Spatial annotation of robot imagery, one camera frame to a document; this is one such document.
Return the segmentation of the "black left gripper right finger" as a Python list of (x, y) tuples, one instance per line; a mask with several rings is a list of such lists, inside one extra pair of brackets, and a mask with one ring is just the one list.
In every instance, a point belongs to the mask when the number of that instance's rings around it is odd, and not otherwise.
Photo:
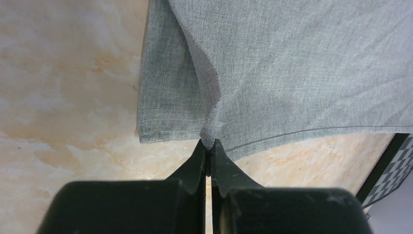
[(370, 234), (359, 201), (341, 188), (264, 187), (226, 154), (210, 151), (215, 234)]

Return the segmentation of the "grey-green cloth napkin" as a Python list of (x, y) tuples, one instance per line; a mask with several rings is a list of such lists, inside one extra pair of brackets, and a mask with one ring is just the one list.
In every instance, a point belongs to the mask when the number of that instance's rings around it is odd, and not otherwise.
[(309, 138), (413, 131), (410, 0), (153, 0), (141, 143), (237, 160)]

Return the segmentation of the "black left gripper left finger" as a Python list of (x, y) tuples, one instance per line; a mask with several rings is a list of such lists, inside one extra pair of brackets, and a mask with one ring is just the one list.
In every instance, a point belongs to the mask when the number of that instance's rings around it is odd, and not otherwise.
[(206, 150), (163, 180), (73, 181), (54, 197), (39, 234), (203, 234)]

